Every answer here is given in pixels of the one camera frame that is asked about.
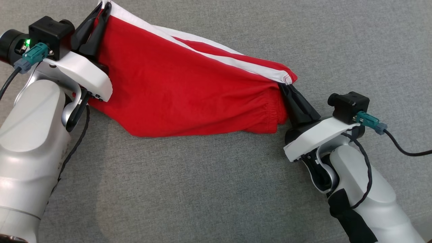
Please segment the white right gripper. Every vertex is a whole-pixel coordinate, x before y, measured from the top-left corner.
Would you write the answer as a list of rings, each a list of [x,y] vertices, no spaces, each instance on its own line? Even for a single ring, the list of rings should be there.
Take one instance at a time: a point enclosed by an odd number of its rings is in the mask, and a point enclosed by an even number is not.
[[[321,119],[320,114],[293,85],[279,83],[279,90],[292,126],[298,127],[304,121]],[[283,148],[285,155],[290,162],[294,162],[301,156],[356,126],[360,126],[360,124],[353,123],[349,125],[335,117],[324,119],[286,145]]]

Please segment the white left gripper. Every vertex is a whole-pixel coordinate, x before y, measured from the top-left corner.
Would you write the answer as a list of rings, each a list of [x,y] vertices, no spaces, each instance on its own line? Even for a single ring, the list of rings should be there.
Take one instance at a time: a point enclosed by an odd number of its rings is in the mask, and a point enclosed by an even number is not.
[[[111,10],[111,3],[105,3],[103,8],[94,8],[71,36],[72,51],[80,49],[83,56],[71,51],[58,61],[44,59],[104,102],[110,100],[113,92],[111,80],[86,57],[98,56]]]

